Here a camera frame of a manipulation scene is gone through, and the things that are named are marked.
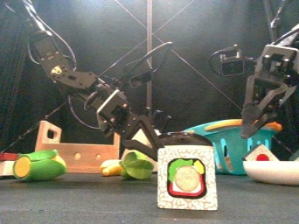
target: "wire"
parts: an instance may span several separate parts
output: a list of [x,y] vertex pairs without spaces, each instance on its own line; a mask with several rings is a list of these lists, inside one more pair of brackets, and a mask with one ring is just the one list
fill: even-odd
[[6,8],[15,13],[15,10],[10,7],[10,5],[7,3],[5,3]]
[[213,58],[217,56],[217,55],[220,55],[221,54],[221,51],[218,51],[218,52],[215,52],[211,56],[210,56],[210,58],[209,58],[209,66],[210,66],[210,70],[215,73],[215,74],[218,74],[218,75],[222,75],[221,74],[221,72],[220,71],[217,71],[217,69],[215,69],[215,67],[214,67],[214,65],[213,65]]
[[41,63],[37,61],[37,59],[34,58],[34,55],[33,55],[30,40],[27,40],[27,52],[29,52],[29,56],[30,56],[33,63],[37,65],[41,65]]
[[167,58],[167,54],[171,50],[174,46],[174,43],[173,42],[167,42],[167,43],[163,43],[162,45],[159,45],[139,61],[138,63],[134,65],[134,67],[125,73],[125,75],[122,76],[122,78],[119,79],[121,81],[121,84],[126,84],[127,83],[127,79],[130,77],[130,74],[139,68],[139,66],[145,63],[145,61],[153,57],[153,55],[159,51],[162,50],[163,48],[167,47],[167,50],[166,50],[166,53],[165,53],[165,57],[163,57],[163,61],[161,63],[161,65],[157,67],[157,69],[154,70],[154,73],[157,73],[157,71],[162,68],[162,66],[165,65],[165,62],[166,62],[166,58]]
[[299,27],[294,30],[292,30],[289,33],[286,33],[274,43],[273,45],[278,45],[285,39],[288,39],[290,36],[293,36],[296,33],[299,32]]
[[70,54],[74,60],[74,71],[78,68],[78,60],[77,60],[77,55],[71,49],[71,46],[69,44],[69,42],[63,39],[63,37],[59,35],[59,33],[45,23],[43,19],[37,15],[37,18],[42,21],[43,25],[51,30],[51,32],[55,34],[55,36],[59,38],[59,40],[62,41],[62,43],[67,46],[69,50],[70,50]]
[[90,128],[90,129],[93,129],[93,130],[101,130],[101,128],[89,125],[87,123],[85,123],[85,122],[81,120],[81,118],[79,118],[79,116],[78,116],[78,114],[77,114],[77,112],[75,112],[75,109],[74,109],[74,107],[73,107],[71,98],[73,98],[73,97],[69,95],[70,112],[73,113],[75,119],[77,119],[77,120],[79,121],[79,123],[81,123],[83,126],[86,126],[87,128]]

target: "wooden crate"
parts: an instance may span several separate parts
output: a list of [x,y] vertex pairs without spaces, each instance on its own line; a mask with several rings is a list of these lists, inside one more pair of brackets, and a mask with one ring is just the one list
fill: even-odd
[[114,144],[62,143],[61,140],[62,129],[42,121],[35,151],[58,150],[69,172],[99,173],[99,167],[106,160],[119,159],[119,134],[115,134]]

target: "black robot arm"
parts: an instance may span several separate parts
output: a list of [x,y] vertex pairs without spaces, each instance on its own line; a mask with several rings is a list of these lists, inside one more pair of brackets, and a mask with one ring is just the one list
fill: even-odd
[[[165,146],[149,117],[131,111],[127,97],[117,87],[111,87],[94,73],[74,70],[55,43],[53,32],[43,26],[31,0],[7,1],[7,4],[26,22],[37,58],[61,91],[78,96],[86,102],[86,106],[98,111],[98,124],[107,136],[117,132],[122,136],[122,144],[129,149],[142,151],[157,161],[158,150]],[[139,130],[143,130],[151,145],[133,139]]]

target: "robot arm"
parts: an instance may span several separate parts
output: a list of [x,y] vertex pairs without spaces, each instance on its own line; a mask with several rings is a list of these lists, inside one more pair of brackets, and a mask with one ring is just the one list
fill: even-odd
[[298,49],[268,45],[257,64],[256,75],[248,79],[242,111],[244,138],[250,138],[277,118],[277,111],[296,91],[298,73]]
[[[77,72],[71,68],[71,63],[55,44],[53,33],[46,30],[39,20],[31,0],[13,1],[10,6],[26,22],[37,57],[61,91],[78,96],[86,102],[86,106],[98,111],[99,127],[107,136],[117,132],[122,136],[122,144],[129,149],[142,151],[157,161],[158,150],[165,146],[149,117],[137,115],[131,111],[127,97],[117,87],[111,87],[94,73]],[[139,130],[143,130],[151,146],[133,140]]]

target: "metal pole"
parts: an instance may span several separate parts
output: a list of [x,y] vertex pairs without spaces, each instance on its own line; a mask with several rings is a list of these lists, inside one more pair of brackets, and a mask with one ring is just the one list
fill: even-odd
[[[154,50],[154,2],[147,0],[147,52]],[[153,68],[153,57],[147,60],[150,68]],[[146,106],[153,109],[153,94],[154,94],[154,84],[150,81],[147,83],[147,93],[146,93]]]

